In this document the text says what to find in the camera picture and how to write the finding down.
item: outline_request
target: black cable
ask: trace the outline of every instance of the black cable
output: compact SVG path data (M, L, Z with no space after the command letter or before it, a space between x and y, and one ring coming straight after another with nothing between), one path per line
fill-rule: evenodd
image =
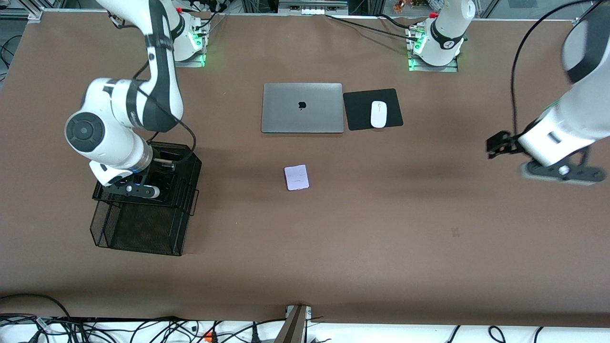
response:
M188 343L193 343L195 338L197 338L197 333L199 332L199 320L195 321L195 323L197 324L197 327L195 328L195 333L193 334L193 338Z
M9 54L11 54L11 55L13 55L13 56L14 56L15 54L14 54L14 53L12 53L10 50L8 50L8 49L7 49L7 46L9 45L10 41L12 41L13 39L15 39L15 38L17 38L17 37L21 37L21 36L22 36L22 35L16 35L16 36L10 37L10 38L9 38L9 39L8 39L6 42L4 42L4 44L2 44L2 46L0 47L0 59L2 60L2 62L4 62L4 65L6 65L6 67L7 67L7 68L8 68L8 67L10 67L10 63L8 63L8 61L6 61L6 60L4 59L3 52L4 52L4 50L6 50L6 51L8 51L8 52L9 52Z
M134 74L134 77L132 79L133 80L137 79L138 76L140 74L142 74L143 71L146 70L146 68L148 68L148 60L146 60L146 63L144 63L144 65L142 67L140 67L140 69L138 69L138 71Z
M517 126L517 102L515 100L515 69L517 68L517 60L519 59L519 54L521 53L521 49L523 48L523 45L525 44L525 41L528 39L529 35L532 33L532 31L546 18L548 18L550 15L552 15L553 13L562 10L566 7L570 7L572 5L576 5L576 4L584 4L585 2L590 2L590 0L577 0L577 1L572 1L572 2L568 2L566 4L563 4L551 11L549 11L548 13L546 13L545 15L543 15L540 19L538 19L533 25L532 27L527 31L527 33L525 34L525 36L523 36L523 39L521 40L521 43L519 44L519 48L517 49L517 53L515 54L515 60L512 63L512 68L511 68L511 104L512 104L512 130L514 135L517 135L518 133L518 126Z
M263 321L263 322L259 322L259 323L252 324L252 325L250 325L250 326L248 326L248 327L246 327L246 328L243 328L243 329L241 329L241 330L239 330L239 331L237 331L237 332L235 332L235 333L232 333L232 334L231 334L231 335L230 335L228 338L224 339L224 340L223 340L222 342L220 342L220 343L225 343L226 341L230 340L231 338L233 338L233 337L237 337L237 335L238 335L238 334L240 334L240 333L242 333L242 332L244 332L244 331L246 331L246 330L252 329L252 327L257 327L257 326L259 326L259 325L266 324L266 323L272 323L272 322L283 322L283 321L285 321L285 320L286 320L286 318L282 318L282 319L271 319L271 320L265 320L265 321Z
M154 324L148 326L148 327L151 327L151 326L157 325L161 320L170 320L170 319L173 319L173 318L174 317L158 317L158 318L147 319L147 320L143 321L142 323L140 323L140 325L138 325L135 328L134 333L131 335L131 338L129 339L129 343L133 343L134 342L135 335L138 333L138 330L143 329L144 324L147 324L147 323L150 323L150 322L156 320L156 322L154 322Z
M65 307L63 307L63 305L57 299L50 297L48 295L34 294L34 293L17 293L17 294L5 295L3 297L0 297L0 300L9 299L9 298L20 298L20 297L44 298L44 299L50 300L53 303L55 303L55 305L59 306L60 309L62 309L62 312L66 315L68 320L72 320L72 317L70 316L70 313L68 313L68 310ZM87 339L87 337L85 335L85 328L83 327L82 323L80 323L80 329L81 329L81 334L83 335L83 337L85 339L85 342L89 343L89 340Z
M251 343L260 343L259 329L256 326L256 322L252 322L252 324L254 324L254 326L252 327ZM307 328L305 328L305 342L307 342Z
M373 30L373 31L376 31L376 32L381 32L382 34L391 35L391 36L403 38L403 39L406 39L406 40L412 40L413 42L417 41L417 38L415 38L415 37L407 37L405 35L399 35L399 34L394 34L392 32L387 32L387 31L384 31L384 30L375 29L374 27L365 26L365 25L362 25L362 24L354 23L352 21L343 20L341 18L337 18L337 17L334 17L332 15L328 15L328 14L325 14L325 16L327 16L328 18L334 19L334 20L341 21L343 23L356 25L356 26L362 27L364 29Z
M497 339L494 335L493 335L493 329L498 330L498 332L500 333L500 336L502 337L502 340ZM502 332L502 330L500 330L500 328L498 328L495 325L490 326L489 328L487 328L487 333L489 333L489 337L491 337L491 339L493 339L494 341L498 342L498 343L506 343L506 338L504 338L504 333Z
M120 18L117 17L116 15L112 14L110 11L106 11L106 13L108 13L108 18L110 18L110 22L119 30L122 29L137 29L138 27L136 25L125 25L125 19L123 19L123 21L121 22L121 24L117 24L114 22L114 20L112 20L112 18L119 20Z
M203 335L201 335L201 337L199 338L199 340L197 341L197 343L201 343L201 341L203 341L203 339L210 333L212 332L212 330L216 329L216 326L220 323L222 323L222 320L216 321L214 320L214 324L212 324L212 327L207 330Z
M157 131L152 135L152 137L150 137L149 139L146 140L148 145L150 145L150 143L153 141L153 139L155 139L155 137L157 137L158 134L159 134L159 132Z
M175 164L186 162L193 155L193 152L195 152L195 148L197 147L197 136L195 135L193 130L191 130L189 128L189 126L186 125L182 120L174 117L171 113L169 113L169 111L164 109L163 106L159 105L159 103L157 103L157 100L150 97L148 94L144 93L144 91L140 88L140 86L137 87L137 90L138 90L138 92L142 93L147 99L151 100L155 104L155 106L157 106L157 108L159 108L161 110L161 112L165 113L170 118L172 118L175 122L180 124L186 131L188 131L188 133L191 135L191 137L193 137L193 146L191 147L190 151L182 159L180 159L178 161L172 161Z
M451 336L449 337L449 340L447 340L447 343L452 343L453 339L456 337L456 334L458 333L459 328L461 327L461 325L457 325L455 328L453 328L453 332L451 333Z
M165 330L165 333L163 334L163 338L161 339L161 343L166 343L168 337L170 337L172 332L175 331L175 329L174 329L174 331L171 331L173 325L177 325L177 322L170 321L170 324L167 326L167 329Z
M133 335L132 335L132 339L133 339L133 337L135 336L135 334L136 334L136 332L137 332L137 331L139 331L139 330L143 330L143 329L145 329L145 328L153 327L153 326L155 326L155 325L159 324L160 322L158 322L158 321L157 321L157 322L153 322L153 323L151 323L150 325L147 325L147 326L144 326L144 324L146 324L146 323L150 323L152 320L169 320L169 319L173 319L173 318L174 318L174 317L160 317L160 318L155 318L155 319L149 319L149 320L146 320L146 321L144 321L143 323L141 323L141 324L140 324L140 325L139 325L139 326L138 326L136 329L134 329L134 330L125 330L125 329L103 329L103 328L96 328L96 327L94 327L93 325L89 325L89 324L86 324L86 323L83 323L83 325L84 325L85 327L89 327L89 328L90 328L89 330L86 330L85 332L90 332L90 333L91 333L92 331L98 331L98 332L100 332L100 333L105 334L105 335L106 335L106 336L108 336L110 339L114 339L114 338L113 338L113 337L111 337L111 336L108 334L108 332L113 332L113 331L131 332L131 333L133 333ZM78 323L76 323L76 322L70 322L70 321L67 321L67 320L61 320L61 319L47 319L47 321L48 321L48 322L51 322L51 323L68 323L68 324L78 324Z
M392 24L394 24L394 25L396 25L396 26L398 26L398 27L401 27L401 28L403 28L403 29L409 29L409 26L407 26L407 25L402 25L401 23L399 23L399 22L395 21L394 19L390 18L388 15L385 15L385 14L383 14L383 13L376 14L375 16L380 16L380 17L383 17L383 18L385 18L385 19L389 20L389 21L390 21L390 23L392 23Z
M536 333L534 333L534 343L538 343L538 334L540 333L540 331L542 331L542 329L544 329L544 327L539 327L538 329L536 329Z
M172 332L176 332L177 331L177 332L180 332L181 334L186 335L189 338L191 337L191 335L193 335L193 338L190 340L192 342L193 340L195 340L195 338L197 338L197 332L189 333L188 331L186 331L187 329L184 327L184 325L186 325L187 323L189 323L189 320L184 320L181 324L176 322L176 327L173 328L173 331L171 331L170 334Z
M7 323L0 324L0 328L1 328L1 327L5 327L7 325L16 325L21 322L27 322L27 321L35 323L37 317L34 315L29 315L29 314L25 315L25 314L21 314L21 313L2 313L2 314L0 314L0 318L2 318L2 319L0 319L0 322L1 321L7 322Z
M37 324L37 326L38 326L38 331L36 332L36 335L35 335L36 341L34 341L33 343L38 343L38 337L40 337L40 334L42 334L45 337L46 343L51 343L51 340L49 339L49 334L45 331L45 329L42 328L41 326L39 326L38 324Z
M167 333L167 335L163 337L163 340L162 340L161 342L162 342L162 343L167 342L167 339L169 339L170 335L171 335L172 333L174 333L174 332L178 332L178 333L181 333L181 334L183 334L183 335L187 336L188 338L190 338L190 342L192 342L192 341L195 339L195 337L191 338L191 334L192 334L192 333L189 333L188 331L183 331L183 330L180 330L180 328L186 329L186 328L183 326L183 325L185 325L186 323L188 323L188 320L184 320L184 321L182 322L182 324L180 324L179 322L175 322L176 327L174 327L173 329L171 329L171 330L170 330L170 331Z
M200 29L200 28L204 27L205 25L208 25L209 23L211 23L211 22L212 22L212 19L214 19L214 16L215 16L217 13L218 13L218 12L214 12L214 13L212 13L212 16L211 16L211 17L210 17L210 18L209 18L209 19L206 21L206 23L205 23L205 24L202 24L202 25L200 25L200 26L196 26L196 27L195 27L195 29L196 29L196 30L198 30L198 29Z
M166 331L167 331L167 330L170 328L170 326L171 326L171 324L170 324L168 327L166 327L166 328L162 329L161 331L159 331L159 333L157 333L157 334L156 334L156 335L155 335L155 336L154 336L154 337L153 337L153 338L150 340L150 343L153 343L153 342L154 342L154 340L155 340L155 339L157 339L157 337L161 336L161 334L162 334L162 333L166 332Z

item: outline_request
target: white floor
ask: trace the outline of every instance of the white floor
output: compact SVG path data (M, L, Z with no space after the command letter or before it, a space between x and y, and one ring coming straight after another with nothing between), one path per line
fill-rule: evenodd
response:
M95 328L100 329L123 329L134 330L140 322L104 322L95 324ZM250 326L251 322L222 322L217 326L217 333L233 333L242 328ZM167 329L169 322L161 322L150 327L138 330L133 342L152 342L152 339L160 332ZM197 335L202 335L212 326L211 321L199 322ZM278 334L282 322L262 324L258 327L261 340L274 339ZM188 331L196 328L196 322L189 322L184 325ZM331 339L331 343L445 343L451 336L453 326L448 325L363 325L363 324L332 324L332 323L312 323L307 329L307 343L314 339L318 342ZM501 327L507 343L532 343L536 327ZM28 342L36 332L33 324L7 325L0 327L1 343ZM49 333L64 332L58 324L49 326ZM128 343L132 338L132 333L123 331L109 332L117 343ZM250 342L252 331L246 330L239 335L242 339ZM228 335L218 337L219 343L224 343ZM163 333L154 342L161 342ZM91 343L104 343L104 340L90 336ZM166 343L195 343L199 338L187 336L186 333L174 332L166 340ZM66 336L51 336L51 343L64 343ZM41 336L40 343L45 343ZM241 341L232 338L227 343L240 343ZM457 332L453 343L493 343L487 333L485 326L463 326ZM544 328L538 337L538 343L608 343L610 342L610 329L599 328Z

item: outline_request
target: cable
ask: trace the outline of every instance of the cable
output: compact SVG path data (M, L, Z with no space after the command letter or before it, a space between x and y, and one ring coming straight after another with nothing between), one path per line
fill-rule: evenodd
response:
M132 80L136 80L138 78L138 76L140 74L142 74L143 71L146 70L146 68L148 68L148 60L146 60L146 63L144 63L144 65L134 74L134 77L131 78ZM146 142L148 143L148 145L150 145L150 143L153 141L153 139L155 139L155 137L157 137L157 135L159 134L159 132L155 132L152 137L150 137L149 139L146 140Z
M451 333L451 336L449 337L449 340L447 340L447 343L452 343L453 339L456 337L456 334L458 333L459 328L461 327L461 325L457 325L454 329L453 332Z
M210 18L209 18L209 19L206 21L206 23L205 23L205 24L202 24L202 25L200 25L200 26L196 26L196 27L195 27L195 29L196 29L196 30L198 30L198 29L200 29L200 28L204 27L205 25L208 25L208 24L209 24L209 23L212 21L212 19L214 19L214 16L215 16L217 13L219 13L219 12L214 12L214 13L212 13L212 16L211 16L211 17L210 17Z
M380 17L382 17L382 18L385 18L385 19L389 20L389 21L390 21L390 23L392 23L392 24L394 24L394 25L396 25L396 26L398 26L398 27L400 27L400 28L402 28L402 29L409 29L409 26L407 26L407 25L402 25L401 23L399 23L399 22L395 21L394 19L392 19L391 17L389 17L388 15L385 15L385 14L383 14L383 13L376 14L375 16L380 16Z
M387 31L375 29L374 27L364 26L364 25L361 25L361 24L358 24L358 23L354 23L354 22L351 22L351 21L343 20L341 18L336 18L336 17L334 17L332 15L328 15L328 14L325 14L325 16L327 16L328 18L334 19L334 20L341 21L343 23L356 25L356 26L362 27L364 29L373 30L373 31L376 31L376 32L381 32L382 34L391 35L391 36L403 38L403 39L406 39L406 40L412 40L413 42L417 41L417 38L415 38L415 37L407 37L405 35L399 35L399 34L394 34L392 32L387 32Z
M500 336L502 336L502 341L497 339L494 335L492 330L496 329L498 330L498 332L500 333ZM489 333L489 337L491 337L494 341L498 342L498 343L506 343L506 338L504 338L504 333L502 332L502 330L500 330L500 328L498 328L495 325L490 326L489 328L487 328L487 333Z
M135 80L138 78L138 76L140 74L142 74L143 71L146 70L146 68L148 68L148 60L146 60L146 63L144 63L144 65L134 74L134 77L131 78L132 80Z
M174 121L176 121L178 124L180 124L186 131L188 131L188 133L191 135L191 137L193 137L193 146L191 147L190 151L182 159L180 159L178 161L172 161L175 164L186 162L193 155L193 152L195 152L195 147L197 146L197 136L195 136L195 133L193 132L193 130L191 130L189 128L189 126L186 125L182 120L174 117L171 113L169 113L167 110L165 110L163 108L163 106L161 106L161 105L159 105L159 103L157 103L157 100L150 97L148 94L144 93L144 91L140 88L140 86L137 87L137 90L138 90L138 92L142 93L146 97L146 99L151 100L155 104L155 106L157 106L157 108L161 110L161 112L165 113L166 115L171 117Z
M125 25L125 19L122 19L121 24L117 23L115 20L121 20L119 17L117 17L116 15L112 14L110 11L106 11L108 13L108 18L110 18L110 22L119 30L122 29L137 29L138 27L136 25Z
M523 36L523 39L521 40L521 43L519 44L519 48L517 49L517 53L515 54L515 60L512 63L512 68L511 68L511 104L512 104L512 130L514 135L517 135L518 133L518 126L517 126L517 102L515 100L515 70L517 69L517 60L519 59L519 54L521 53L521 49L523 48L523 45L525 44L525 41L528 39L529 35L532 33L532 31L546 18L548 18L550 15L552 15L553 13L562 10L566 7L570 7L572 5L577 5L577 4L584 4L585 2L590 2L590 0L577 0L577 1L572 1L572 2L568 2L566 4L563 4L553 10L550 10L548 13L546 13L545 15L543 15L540 19L538 19L533 25L532 27L527 31L527 33L525 34L525 36Z
M50 300L53 303L55 303L55 305L59 306L60 309L62 309L63 313L66 315L68 320L72 320L72 317L68 313L68 310L65 307L63 307L63 305L57 299L52 298L52 297L50 297L48 295L34 294L34 293L17 293L17 294L5 295L3 297L0 297L0 300L9 299L9 298L20 298L20 297L44 298L44 299ZM85 335L85 328L83 327L82 323L80 323L80 329L81 329L81 335L83 335L83 338L85 339L85 342L89 343L89 340L87 339L87 337ZM74 340L77 342L76 334L74 334Z
M138 325L137 328L135 328L134 333L131 335L131 338L129 339L129 343L134 343L135 334L138 333L138 330L141 330L143 328L144 324L150 323L153 320L156 320L156 322L153 325L157 325L161 320L170 320L170 319L173 319L173 317L158 317L158 318L147 319L147 320L143 321L142 323L140 323L140 325Z
M286 318L282 318L282 319L271 319L271 320L265 320L265 321L263 321L263 322L259 322L259 323L252 324L252 325L250 325L250 326L248 326L248 327L245 327L245 328L243 328L243 329L241 329L241 330L239 330L239 331L237 331L237 332L235 332L235 333L231 334L231 335L230 335L228 338L224 339L224 340L223 340L222 342L220 342L220 343L225 343L226 341L230 340L231 338L233 338L233 337L237 337L237 335L238 335L238 334L240 334L240 333L242 333L242 332L244 332L244 331L246 331L246 330L252 329L252 327L257 327L258 325L262 325L262 324L266 324L266 323L272 323L272 322L283 322L283 321L285 321L285 320L286 320Z
M354 14L354 12L357 11L358 8L360 8L360 6L362 6L363 3L364 3L364 0L362 0L360 2L360 4L358 4L358 6L356 6L356 8L353 11L350 12L350 15Z
M1 324L0 327L6 326L6 325L18 325L19 323L23 323L23 322L32 322L38 328L38 332L37 332L36 336L44 334L45 337L47 338L47 340L48 340L48 336L66 336L67 335L69 343L80 343L80 341L77 340L77 336L75 336L78 333L78 334L81 334L81 336L83 337L83 341L84 341L85 337L88 338L89 336L94 336L94 337L102 339L106 343L117 343L116 339L108 332L113 332L113 331L132 332L132 333L134 333L134 335L132 335L132 337L133 337L133 336L135 336L135 333L137 331L159 324L159 322L153 322L153 323L150 323L149 325L145 325L146 323L149 323L151 320L157 320L157 319L151 319L151 320L146 320L143 323L141 323L135 330L103 329L103 328L95 327L97 322L90 325L87 323L81 323L81 322L77 322L77 321L73 321L73 320L45 318L45 319L43 319L45 321L45 323L47 323L49 325L52 325L54 323L59 323L62 325L63 329L65 330L65 332L61 332L61 333L48 333L36 321L37 318L39 318L39 317L37 317L35 315L31 315L31 314L3 313L3 314L0 314L0 321L7 321L7 323ZM186 330L186 328L184 327L184 325L189 323L188 320L180 319L180 318L176 318L176 317L161 317L158 319L171 321L170 326L167 328L164 328L156 336L156 337L159 337L160 334L165 333L163 336L163 340L161 342L167 342L169 340L169 338L171 338L171 334L176 331L179 332L180 334L187 336L189 338L189 342L191 342L191 343L195 340L195 338L204 338L205 337L205 335L201 336L201 337L199 337L197 335L198 328L199 328L199 322L195 322L197 325L197 327L196 327L197 331L194 333L191 333L191 332L188 332ZM85 329L84 331L77 332L75 330L75 328L72 327L72 325L81 325L81 324L84 327L86 327L87 329ZM230 335L230 334L232 334L232 333L223 333L223 334L218 334L217 336L225 336L225 335Z
M159 134L159 132L155 132L152 137L150 137L149 139L146 140L146 142L150 145L150 143L153 141L153 139L155 139L155 137L157 137L157 135Z
M144 65L134 74L134 77L132 79L137 78L142 73L142 71L144 71L146 69L146 67L148 67L148 60L146 60L146 63L144 63ZM151 100L155 104L155 106L157 106L157 108L161 110L161 112L163 112L166 115L168 115L169 117L171 117L174 121L176 121L178 124L180 124L184 129L186 129L186 131L188 131L188 133L191 135L191 137L193 137L193 146L191 147L190 151L182 159L180 159L178 161L172 161L172 162L174 162L174 163L183 163L186 160L188 160L193 155L193 153L195 152L195 147L197 146L197 137L195 136L195 133L184 122L182 122L182 120L174 117L171 113L169 113L169 111L164 109L163 106L159 105L159 103L157 103L156 99L154 99L154 98L150 97L148 94L146 94L140 88L140 86L137 87L137 90L138 90L138 92L144 94L146 99ZM155 137L157 137L158 134L159 134L158 131L155 132L152 135L152 137L150 137L146 142L150 144L153 141L153 139Z
M222 320L216 321L214 320L214 324L212 324L212 327L207 330L203 335L201 335L201 337L199 338L199 340L197 341L197 343L201 343L201 341L203 341L203 339L210 333L212 332L212 330L214 330L216 328L216 326L220 323L222 323Z
M538 329L536 329L536 333L534 333L534 343L538 343L538 334L540 333L540 331L542 331L542 329L544 329L544 327L539 327Z
M9 39L8 39L6 42L4 42L4 44L2 44L2 46L0 47L0 59L2 60L2 62L4 62L4 65L6 65L6 67L7 67L7 68L8 68L8 67L10 67L10 63L8 63L8 61L6 61L6 60L4 59L3 52L4 52L4 50L6 50L6 51L8 51L8 52L9 52L9 54L11 54L11 55L13 55L13 56L14 56L15 54L14 54L14 53L12 53L10 50L8 50L8 49L7 49L7 46L9 45L10 41L12 41L13 39L15 39L15 38L17 38L17 37L21 37L21 36L22 36L22 35L16 35L16 36L10 37L10 38L9 38Z
M259 337L259 329L256 326L256 322L252 322L252 324L254 324L254 326L252 327L252 340L251 343L260 343L260 337Z
M208 32L208 34L211 34L212 31L214 31L214 29L220 25L228 16L229 16L230 12L226 12L223 17L216 23L214 24L214 26L212 26L212 28L210 29L210 32Z

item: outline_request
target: black mesh basket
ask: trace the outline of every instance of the black mesh basket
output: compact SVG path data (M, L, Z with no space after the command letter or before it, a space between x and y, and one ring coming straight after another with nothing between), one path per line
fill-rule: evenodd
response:
M186 145L152 142L160 158L177 161L190 150ZM99 182L91 234L98 247L180 256L191 216L201 161L192 154L173 168L152 162L150 179L161 189L158 198L141 198L108 192Z

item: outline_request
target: brown table surface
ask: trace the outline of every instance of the brown table surface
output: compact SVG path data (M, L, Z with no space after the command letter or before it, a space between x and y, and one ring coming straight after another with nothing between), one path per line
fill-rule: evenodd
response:
M262 320L306 303L330 322L609 326L610 181L527 180L525 156L484 151L511 127L509 70L531 23L475 21L458 73L415 73L399 38L323 16L229 16L207 65L178 70L203 161L178 258L94 246L95 179L63 137L89 82L140 68L141 33L103 13L46 13L0 93L0 294L52 295L89 317ZM568 89L570 27L545 23L525 46L521 127ZM404 126L263 135L266 82L396 88ZM180 128L158 140L190 144ZM610 167L609 145L592 164ZM311 187L288 192L282 169L297 164Z

